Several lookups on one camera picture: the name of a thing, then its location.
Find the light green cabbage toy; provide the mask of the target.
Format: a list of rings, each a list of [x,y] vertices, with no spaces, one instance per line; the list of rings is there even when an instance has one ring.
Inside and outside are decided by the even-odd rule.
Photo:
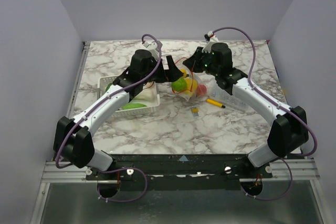
[[[187,83],[183,77],[171,83],[171,88],[174,93],[184,92],[187,88]]]

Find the clear zip bag orange zipper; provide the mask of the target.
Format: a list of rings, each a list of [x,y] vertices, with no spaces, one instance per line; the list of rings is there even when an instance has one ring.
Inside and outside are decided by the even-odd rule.
[[[195,73],[183,65],[184,60],[186,60],[186,57],[175,61],[175,65],[182,72],[183,76],[171,83],[172,92],[186,101],[205,96],[207,94],[206,84],[204,84]]]

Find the yellow lemon toy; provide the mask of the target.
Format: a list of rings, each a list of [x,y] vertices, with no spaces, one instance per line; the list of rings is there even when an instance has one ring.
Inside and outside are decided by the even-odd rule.
[[[185,78],[185,81],[187,83],[187,88],[184,91],[184,94],[192,97],[197,89],[198,83],[195,79],[192,78]]]

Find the orange peach toy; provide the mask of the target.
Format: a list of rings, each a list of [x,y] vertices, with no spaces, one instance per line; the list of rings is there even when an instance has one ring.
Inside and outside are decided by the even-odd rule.
[[[196,89],[197,96],[203,96],[207,93],[207,87],[204,84],[199,84]]]

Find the white perforated plastic basket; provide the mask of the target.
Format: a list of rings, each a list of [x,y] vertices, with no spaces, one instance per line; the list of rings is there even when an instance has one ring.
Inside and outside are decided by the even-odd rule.
[[[98,83],[97,83],[97,87],[102,86],[106,86],[108,83],[112,83],[113,80],[116,78],[117,76],[106,76],[106,77],[101,77],[98,79]],[[156,108],[160,105],[160,95],[159,95],[159,91],[158,88],[156,86],[157,89],[157,93],[159,96],[158,101],[157,102],[146,102],[146,101],[141,101],[141,100],[135,100],[135,101],[131,101],[130,103],[142,103],[147,105],[146,108],[138,108],[138,109],[133,109],[133,110],[122,110],[122,108],[120,108],[119,110],[117,110],[116,112],[113,113],[113,117],[123,117],[123,116],[131,116],[131,115],[143,115],[143,114],[150,114],[150,113],[154,113],[156,111]],[[97,99],[99,99],[101,97],[100,95],[100,91],[97,91]]]

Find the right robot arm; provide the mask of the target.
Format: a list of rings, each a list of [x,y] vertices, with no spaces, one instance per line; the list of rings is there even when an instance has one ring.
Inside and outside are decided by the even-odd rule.
[[[249,84],[248,76],[233,66],[232,51],[227,44],[214,43],[209,51],[197,47],[183,65],[191,72],[214,76],[221,89],[248,104],[271,126],[267,142],[250,152],[248,161],[241,165],[246,177],[255,177],[261,166],[285,157],[308,141],[308,131],[303,125],[307,121],[305,110],[283,104],[265,91],[258,93],[257,88]]]

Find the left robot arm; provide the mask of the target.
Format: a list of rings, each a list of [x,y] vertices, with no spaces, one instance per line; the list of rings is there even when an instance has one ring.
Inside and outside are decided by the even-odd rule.
[[[57,168],[63,168],[59,163],[63,157],[69,165],[92,167],[98,169],[104,179],[112,179],[117,171],[113,158],[96,149],[92,138],[114,112],[142,92],[145,84],[174,82],[183,76],[172,56],[168,55],[166,59],[168,68],[164,69],[161,58],[155,59],[148,50],[137,50],[130,65],[94,104],[72,119],[62,117],[57,123],[54,140]]]

